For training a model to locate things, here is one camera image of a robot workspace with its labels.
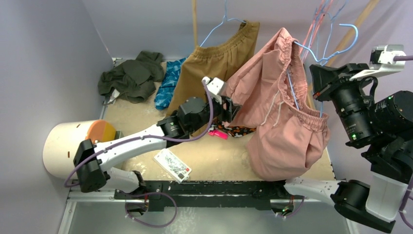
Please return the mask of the pink shorts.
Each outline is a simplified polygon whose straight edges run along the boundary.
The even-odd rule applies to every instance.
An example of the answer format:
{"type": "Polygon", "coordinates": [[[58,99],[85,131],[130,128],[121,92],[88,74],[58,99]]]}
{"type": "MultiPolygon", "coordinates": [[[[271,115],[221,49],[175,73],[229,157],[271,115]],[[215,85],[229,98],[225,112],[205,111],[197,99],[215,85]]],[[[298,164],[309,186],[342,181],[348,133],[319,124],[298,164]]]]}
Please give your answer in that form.
{"type": "Polygon", "coordinates": [[[330,138],[328,115],[307,105],[300,47],[281,28],[226,83],[225,95],[242,107],[230,126],[256,128],[246,145],[250,166],[266,181],[306,173],[330,138]]]}

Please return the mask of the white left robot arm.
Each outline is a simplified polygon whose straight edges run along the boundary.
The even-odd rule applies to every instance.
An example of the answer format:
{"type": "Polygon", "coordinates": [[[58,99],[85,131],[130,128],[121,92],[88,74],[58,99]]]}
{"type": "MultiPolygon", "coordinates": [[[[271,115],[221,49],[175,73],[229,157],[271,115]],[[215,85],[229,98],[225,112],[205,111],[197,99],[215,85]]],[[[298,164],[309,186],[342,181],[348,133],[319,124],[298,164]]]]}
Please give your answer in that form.
{"type": "Polygon", "coordinates": [[[155,150],[163,150],[174,145],[197,140],[190,135],[209,126],[214,118],[231,122],[241,105],[226,96],[221,101],[215,98],[204,102],[199,97],[191,97],[181,104],[171,116],[158,121],[149,128],[118,140],[93,143],[91,139],[80,142],[73,159],[74,169],[68,179],[77,176],[83,193],[97,191],[116,177],[130,183],[124,187],[120,182],[115,188],[126,192],[132,199],[140,199],[145,194],[145,183],[139,172],[119,171],[110,173],[117,164],[135,156],[155,150]]]}

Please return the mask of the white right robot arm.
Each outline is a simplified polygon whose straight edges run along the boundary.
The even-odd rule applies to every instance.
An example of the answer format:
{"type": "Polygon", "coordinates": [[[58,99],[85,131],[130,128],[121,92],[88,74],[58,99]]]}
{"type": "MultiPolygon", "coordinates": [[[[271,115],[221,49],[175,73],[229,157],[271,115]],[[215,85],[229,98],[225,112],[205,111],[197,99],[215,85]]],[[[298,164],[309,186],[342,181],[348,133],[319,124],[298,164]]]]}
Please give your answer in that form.
{"type": "Polygon", "coordinates": [[[367,148],[371,184],[358,180],[317,181],[299,177],[274,184],[279,198],[301,195],[327,203],[343,217],[390,233],[395,218],[411,193],[413,176],[413,94],[398,91],[375,102],[378,78],[383,75],[365,63],[339,68],[309,67],[314,99],[334,104],[347,146],[367,148]]]}

